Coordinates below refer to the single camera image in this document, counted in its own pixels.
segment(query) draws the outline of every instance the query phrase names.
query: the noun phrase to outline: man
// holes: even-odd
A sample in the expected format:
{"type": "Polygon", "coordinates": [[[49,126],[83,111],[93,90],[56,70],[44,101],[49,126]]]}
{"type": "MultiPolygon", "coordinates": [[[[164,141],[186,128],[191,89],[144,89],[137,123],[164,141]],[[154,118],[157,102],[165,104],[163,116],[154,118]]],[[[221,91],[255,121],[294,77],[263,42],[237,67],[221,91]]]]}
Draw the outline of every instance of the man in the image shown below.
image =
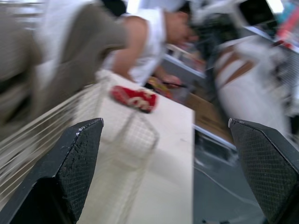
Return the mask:
{"type": "Polygon", "coordinates": [[[180,85],[180,79],[167,74],[160,63],[167,44],[180,44],[191,37],[189,16],[189,2],[173,13],[157,8],[123,15],[121,22],[127,30],[127,48],[113,52],[105,61],[104,69],[140,86],[152,75],[163,82],[180,85]]]}

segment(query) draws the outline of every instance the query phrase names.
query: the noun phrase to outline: white table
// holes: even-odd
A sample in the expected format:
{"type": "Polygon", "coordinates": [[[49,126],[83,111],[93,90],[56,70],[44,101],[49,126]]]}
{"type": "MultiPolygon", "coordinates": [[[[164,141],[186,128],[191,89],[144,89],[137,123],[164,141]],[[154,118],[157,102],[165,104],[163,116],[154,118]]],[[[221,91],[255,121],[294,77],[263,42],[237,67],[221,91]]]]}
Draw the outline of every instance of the white table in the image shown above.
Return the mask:
{"type": "MultiPolygon", "coordinates": [[[[118,84],[138,85],[119,76],[118,84]]],[[[165,97],[145,114],[160,135],[128,224],[192,224],[194,112],[165,97]]]]}

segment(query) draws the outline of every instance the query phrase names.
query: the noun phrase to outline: white t-shirt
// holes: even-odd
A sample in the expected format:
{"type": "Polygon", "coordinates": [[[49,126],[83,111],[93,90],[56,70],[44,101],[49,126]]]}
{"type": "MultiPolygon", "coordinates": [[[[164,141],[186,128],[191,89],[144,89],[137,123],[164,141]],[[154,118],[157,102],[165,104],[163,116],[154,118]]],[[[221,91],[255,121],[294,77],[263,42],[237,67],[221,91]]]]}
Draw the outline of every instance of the white t-shirt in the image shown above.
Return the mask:
{"type": "MultiPolygon", "coordinates": [[[[166,53],[166,31],[164,12],[162,9],[142,9],[136,14],[124,14],[121,17],[138,16],[147,21],[148,37],[142,54],[136,60],[133,68],[130,69],[129,75],[140,86],[145,85],[149,77],[154,73],[156,67],[162,62],[166,53]]],[[[111,70],[115,54],[112,52],[105,62],[103,68],[111,70]]]]}

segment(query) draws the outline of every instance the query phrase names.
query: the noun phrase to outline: white wire basket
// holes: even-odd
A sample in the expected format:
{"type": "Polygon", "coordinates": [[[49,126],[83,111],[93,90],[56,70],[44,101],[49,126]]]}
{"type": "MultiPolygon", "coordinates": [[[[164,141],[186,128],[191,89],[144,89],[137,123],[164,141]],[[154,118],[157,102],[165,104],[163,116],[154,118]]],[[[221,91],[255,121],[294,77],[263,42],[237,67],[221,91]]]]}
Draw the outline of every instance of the white wire basket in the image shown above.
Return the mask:
{"type": "MultiPolygon", "coordinates": [[[[112,81],[108,90],[117,83],[112,81]]],[[[158,134],[143,115],[104,96],[104,119],[93,181],[78,224],[124,224],[158,134]]]]}
{"type": "Polygon", "coordinates": [[[98,72],[98,83],[0,142],[0,209],[67,127],[102,117],[98,161],[78,223],[126,222],[158,134],[140,112],[110,98],[109,89],[116,84],[110,74],[98,72]]]}

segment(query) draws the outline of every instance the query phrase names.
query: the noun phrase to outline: floor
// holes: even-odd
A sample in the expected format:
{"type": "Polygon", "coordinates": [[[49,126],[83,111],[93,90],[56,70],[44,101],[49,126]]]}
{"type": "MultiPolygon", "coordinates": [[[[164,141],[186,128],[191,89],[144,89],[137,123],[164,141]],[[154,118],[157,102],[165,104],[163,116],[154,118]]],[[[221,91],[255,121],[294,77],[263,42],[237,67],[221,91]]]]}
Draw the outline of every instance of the floor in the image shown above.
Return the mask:
{"type": "Polygon", "coordinates": [[[230,224],[262,224],[263,213],[246,182],[239,161],[229,164],[217,156],[210,156],[202,150],[202,144],[197,142],[194,150],[194,224],[204,223],[203,220],[207,224],[219,224],[226,220],[230,224]]]}

